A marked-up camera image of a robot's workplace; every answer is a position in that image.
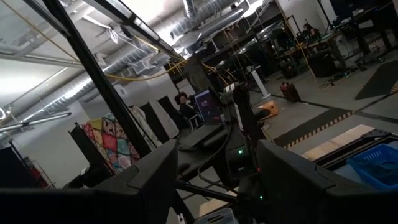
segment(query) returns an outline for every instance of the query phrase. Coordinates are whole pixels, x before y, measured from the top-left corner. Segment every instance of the white stand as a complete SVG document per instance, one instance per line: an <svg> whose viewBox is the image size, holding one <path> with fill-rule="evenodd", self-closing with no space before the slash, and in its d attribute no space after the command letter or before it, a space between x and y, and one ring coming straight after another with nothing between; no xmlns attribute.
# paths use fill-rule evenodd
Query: white stand
<svg viewBox="0 0 398 224"><path fill-rule="evenodd" d="M251 71L251 75L253 76L254 80L257 83L257 86L259 87L259 89L262 93L262 99L265 99L265 98L271 96L271 94L268 93L266 88L264 87L264 84L262 84L259 74L257 74L257 72L255 70L253 70L253 71Z"/></svg>

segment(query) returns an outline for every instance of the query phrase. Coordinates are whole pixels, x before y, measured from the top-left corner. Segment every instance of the ceiling duct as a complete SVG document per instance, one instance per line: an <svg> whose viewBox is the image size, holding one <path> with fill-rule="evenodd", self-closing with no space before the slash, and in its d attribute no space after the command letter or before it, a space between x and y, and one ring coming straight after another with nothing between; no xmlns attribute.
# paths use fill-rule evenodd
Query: ceiling duct
<svg viewBox="0 0 398 224"><path fill-rule="evenodd" d="M211 0L205 1L199 5L199 10L195 20L188 19L184 16L184 10L166 19L162 24L155 27L154 30L159 32L166 32L172 34L174 37L183 35L194 27L197 27L207 18L211 17L214 13L221 11L222 9L229 7L236 0ZM115 54L109 56L106 59L109 65L103 71L104 73L118 74L120 71L126 69L131 64L138 62L142 58L155 53L155 50L147 44L140 42L133 42L127 44L125 47L118 50ZM164 55L157 56L150 62L154 62L157 65L164 63L162 60L167 58ZM65 109L73 102L77 101L82 96L86 95L90 91L95 89L95 85L91 80L90 76L84 72L72 81L67 83L65 86L59 88L49 96L46 96L40 103L34 105L27 110L22 116L15 114L14 116L22 117L22 121L29 121L31 119L39 119L49 114L56 113ZM5 137L5 134L0 134L0 139Z"/></svg>
<svg viewBox="0 0 398 224"><path fill-rule="evenodd" d="M198 9L193 0L182 0L182 2L184 3L185 16L189 19L195 19L198 15Z"/></svg>

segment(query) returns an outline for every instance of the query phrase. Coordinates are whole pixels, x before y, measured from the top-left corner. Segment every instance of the computer monitor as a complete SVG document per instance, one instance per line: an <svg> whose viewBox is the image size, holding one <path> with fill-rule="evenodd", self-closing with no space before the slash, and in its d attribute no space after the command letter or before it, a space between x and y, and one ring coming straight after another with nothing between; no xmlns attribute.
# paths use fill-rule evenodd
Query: computer monitor
<svg viewBox="0 0 398 224"><path fill-rule="evenodd" d="M221 123L220 101L209 88L193 96L205 123Z"/></svg>

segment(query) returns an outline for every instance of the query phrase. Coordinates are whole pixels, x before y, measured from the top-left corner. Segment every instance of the patchwork fabric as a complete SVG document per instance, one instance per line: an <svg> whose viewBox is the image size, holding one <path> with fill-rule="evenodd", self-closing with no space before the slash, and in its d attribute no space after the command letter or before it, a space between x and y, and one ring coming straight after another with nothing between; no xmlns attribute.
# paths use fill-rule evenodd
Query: patchwork fabric
<svg viewBox="0 0 398 224"><path fill-rule="evenodd" d="M116 174L140 159L113 114L89 121L82 128Z"/></svg>

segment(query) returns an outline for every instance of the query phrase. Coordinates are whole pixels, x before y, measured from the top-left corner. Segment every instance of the striped floor tape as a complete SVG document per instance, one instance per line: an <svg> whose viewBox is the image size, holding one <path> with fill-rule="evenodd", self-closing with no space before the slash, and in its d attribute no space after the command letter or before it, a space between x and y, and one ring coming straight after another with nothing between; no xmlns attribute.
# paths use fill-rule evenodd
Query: striped floor tape
<svg viewBox="0 0 398 224"><path fill-rule="evenodd" d="M392 87L390 94L396 93L397 91L398 91L398 81L396 81L396 83Z"/></svg>
<svg viewBox="0 0 398 224"><path fill-rule="evenodd" d="M327 128L329 128L329 127L331 127L331 126L333 126L333 125L335 125L335 124L337 124L337 123L339 123L339 122L341 122L341 121L343 121L343 120L345 120L347 118L349 118L353 114L354 114L354 111L349 111L346 114L343 114L343 115L339 116L338 118L334 119L333 121L330 121L329 123L324 124L324 125L320 126L317 129L314 129L313 131L310 131L309 133L307 133L306 135L300 137L299 139L296 139L295 141L292 141L288 145L284 146L284 148L285 149L289 149L289 148L297 145L298 143L300 143L300 142L302 142L302 141L304 141L304 140L306 140L306 139L318 134L319 132L321 132L321 131L323 131L323 130L325 130L325 129L327 129Z"/></svg>

